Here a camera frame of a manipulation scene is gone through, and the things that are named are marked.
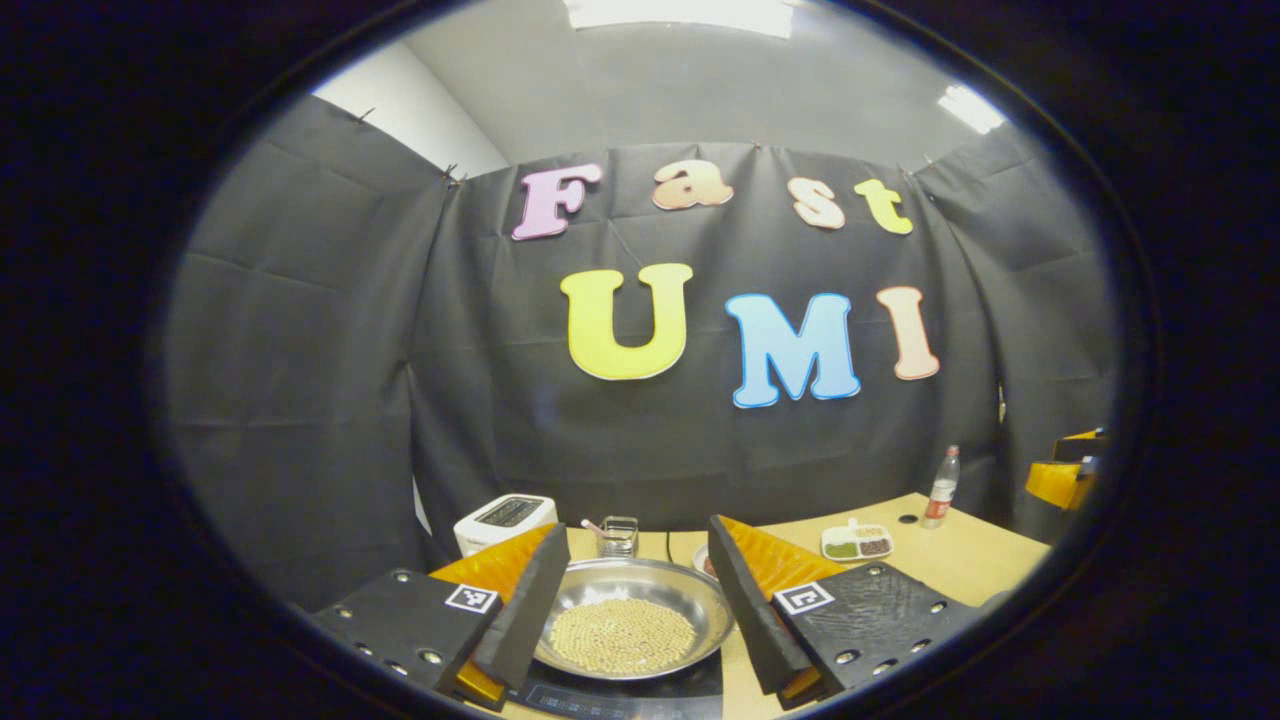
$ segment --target letter m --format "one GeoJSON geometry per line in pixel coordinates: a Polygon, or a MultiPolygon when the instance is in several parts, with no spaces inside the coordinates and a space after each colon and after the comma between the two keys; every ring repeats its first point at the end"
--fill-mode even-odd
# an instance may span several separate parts
{"type": "Polygon", "coordinates": [[[854,375],[845,318],[851,305],[844,295],[824,292],[809,300],[796,333],[768,295],[739,295],[724,304],[742,332],[742,387],[733,392],[739,407],[765,407],[778,401],[769,382],[769,365],[791,400],[804,395],[817,365],[813,396],[818,400],[850,397],[861,389],[854,375]]]}

